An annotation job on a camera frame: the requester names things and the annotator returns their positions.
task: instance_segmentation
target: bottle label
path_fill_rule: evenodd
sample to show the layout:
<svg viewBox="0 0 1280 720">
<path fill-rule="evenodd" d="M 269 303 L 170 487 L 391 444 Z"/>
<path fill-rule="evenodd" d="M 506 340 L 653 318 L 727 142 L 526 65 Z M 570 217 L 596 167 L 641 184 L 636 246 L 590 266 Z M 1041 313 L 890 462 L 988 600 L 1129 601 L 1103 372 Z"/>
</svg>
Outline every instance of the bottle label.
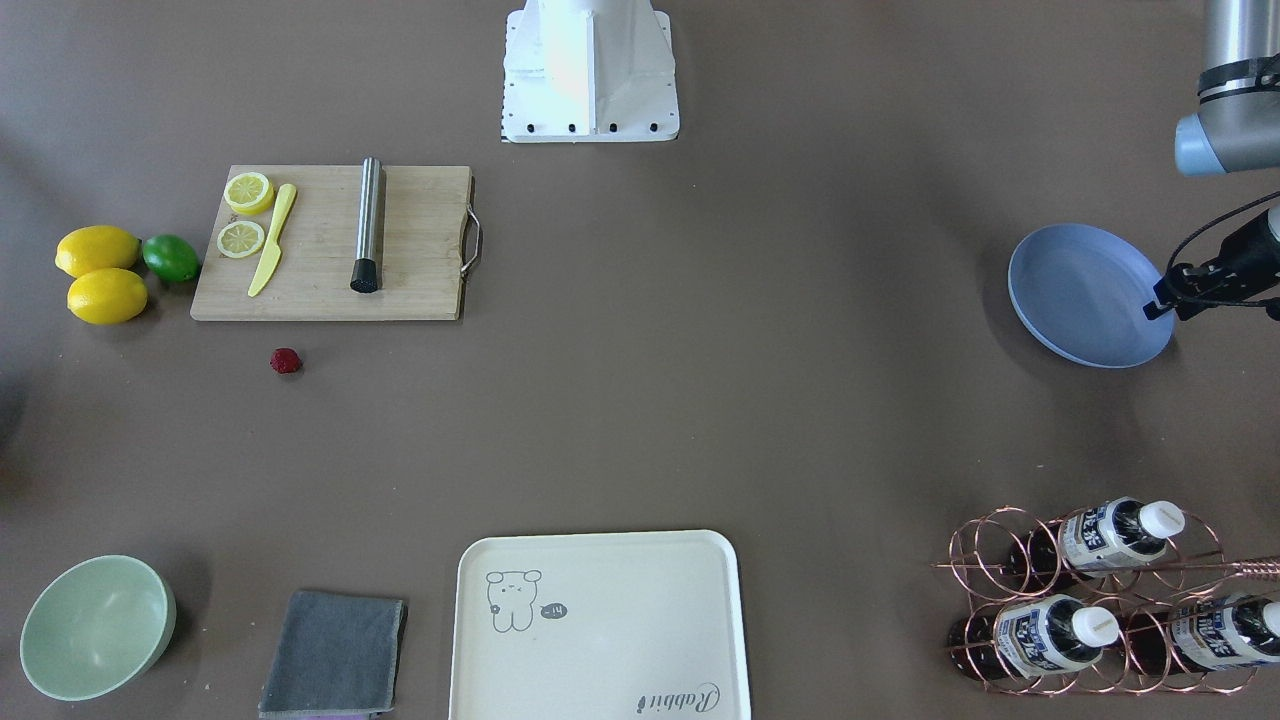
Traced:
<svg viewBox="0 0 1280 720">
<path fill-rule="evenodd" d="M 1116 534 L 1116 507 L 1132 497 L 1121 497 L 1071 515 L 1057 533 L 1057 544 L 1066 564 L 1094 578 L 1123 568 L 1140 568 L 1160 555 L 1142 555 Z"/>
<path fill-rule="evenodd" d="M 1188 660 L 1210 670 L 1280 662 L 1280 657 L 1258 652 L 1235 628 L 1235 609 L 1228 606 L 1244 597 L 1235 593 L 1178 611 L 1171 634 Z"/>
<path fill-rule="evenodd" d="M 1089 666 L 1068 659 L 1048 637 L 1048 609 L 1065 596 L 1011 605 L 996 615 L 996 647 L 1009 666 L 1024 678 L 1078 673 Z"/>
</svg>

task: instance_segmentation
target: yellow knife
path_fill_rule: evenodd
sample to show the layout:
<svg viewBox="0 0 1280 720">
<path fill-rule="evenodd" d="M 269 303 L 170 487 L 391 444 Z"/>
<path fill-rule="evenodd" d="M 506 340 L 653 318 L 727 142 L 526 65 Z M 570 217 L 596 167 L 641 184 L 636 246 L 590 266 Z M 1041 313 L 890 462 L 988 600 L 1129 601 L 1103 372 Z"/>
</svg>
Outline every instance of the yellow knife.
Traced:
<svg viewBox="0 0 1280 720">
<path fill-rule="evenodd" d="M 284 219 L 289 217 L 293 208 L 293 199 L 298 196 L 298 188 L 291 183 L 284 183 L 275 191 L 275 208 L 271 210 L 271 227 L 266 231 L 266 243 L 262 245 L 262 256 L 257 260 L 257 270 L 253 272 L 253 282 L 248 283 L 248 296 L 257 297 L 266 287 L 266 281 L 271 279 L 271 273 L 280 264 L 280 229 Z"/>
</svg>

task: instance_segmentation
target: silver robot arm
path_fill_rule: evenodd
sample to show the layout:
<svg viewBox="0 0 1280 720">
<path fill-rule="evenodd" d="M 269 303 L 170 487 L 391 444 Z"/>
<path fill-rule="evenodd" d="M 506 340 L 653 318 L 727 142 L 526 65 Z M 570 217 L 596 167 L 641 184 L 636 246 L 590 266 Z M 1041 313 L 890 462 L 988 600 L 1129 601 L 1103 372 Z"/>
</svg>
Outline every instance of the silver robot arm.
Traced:
<svg viewBox="0 0 1280 720">
<path fill-rule="evenodd" d="M 1280 0 L 1207 0 L 1199 111 L 1179 120 L 1184 176 L 1280 167 Z"/>
</svg>

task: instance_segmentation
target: bottle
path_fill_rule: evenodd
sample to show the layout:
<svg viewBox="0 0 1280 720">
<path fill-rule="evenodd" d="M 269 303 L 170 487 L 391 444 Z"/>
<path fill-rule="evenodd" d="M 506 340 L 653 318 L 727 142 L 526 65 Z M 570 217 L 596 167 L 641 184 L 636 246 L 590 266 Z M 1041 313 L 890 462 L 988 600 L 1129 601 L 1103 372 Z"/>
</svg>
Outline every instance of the bottle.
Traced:
<svg viewBox="0 0 1280 720">
<path fill-rule="evenodd" d="M 1097 662 L 1102 648 L 1119 637 L 1120 624 L 1106 609 L 1055 594 L 1005 606 L 995 616 L 963 619 L 951 626 L 947 646 L 961 673 L 998 680 L 1078 673 Z M 960 647 L 972 643 L 982 644 Z"/>
<path fill-rule="evenodd" d="M 1142 503 L 1132 497 L 1083 510 L 1060 523 L 1050 523 L 1057 547 L 1043 528 L 1036 528 L 1009 548 L 1004 574 L 1025 579 L 1025 592 L 1062 592 L 1091 578 L 1126 568 L 1142 568 L 1160 559 L 1169 538 L 1183 532 L 1183 511 L 1166 500 Z M 1061 568 L 1050 584 L 1053 570 Z"/>
<path fill-rule="evenodd" d="M 1169 624 L 1175 657 L 1160 625 Z M 1280 602 L 1235 593 L 1169 614 L 1140 612 L 1125 620 L 1134 671 L 1161 675 L 1211 673 L 1280 664 Z"/>
</svg>

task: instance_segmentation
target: lemon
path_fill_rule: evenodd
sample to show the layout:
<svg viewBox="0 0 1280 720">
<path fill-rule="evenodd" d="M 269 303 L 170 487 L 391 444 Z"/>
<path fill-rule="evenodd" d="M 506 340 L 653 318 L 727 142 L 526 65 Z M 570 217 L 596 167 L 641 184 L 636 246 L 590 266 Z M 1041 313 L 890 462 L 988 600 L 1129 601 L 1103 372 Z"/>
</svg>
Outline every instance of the lemon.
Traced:
<svg viewBox="0 0 1280 720">
<path fill-rule="evenodd" d="M 262 173 L 241 173 L 227 181 L 223 200 L 242 215 L 257 215 L 271 206 L 275 188 Z"/>
<path fill-rule="evenodd" d="M 253 220 L 236 220 L 218 233 L 218 251 L 228 258 L 246 258 L 262 247 L 266 234 Z"/>
<path fill-rule="evenodd" d="M 111 225 L 92 225 L 67 234 L 58 243 L 54 264 L 73 278 L 102 268 L 132 268 L 138 261 L 138 238 Z"/>
<path fill-rule="evenodd" d="M 147 306 L 142 278 L 120 268 L 102 268 L 76 278 L 67 291 L 67 309 L 95 325 L 114 325 Z"/>
</svg>

